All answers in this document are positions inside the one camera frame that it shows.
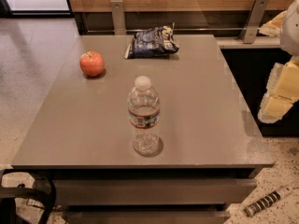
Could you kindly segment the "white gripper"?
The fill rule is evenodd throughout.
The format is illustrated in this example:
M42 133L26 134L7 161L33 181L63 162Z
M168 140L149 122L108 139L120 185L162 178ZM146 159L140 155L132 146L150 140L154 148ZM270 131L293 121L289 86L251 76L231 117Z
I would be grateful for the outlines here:
M292 56L299 55L299 0L294 0L287 11L264 23L259 33L280 36L280 47ZM281 120L299 101L299 62L275 63L272 68L266 93L260 104L258 120L275 123Z

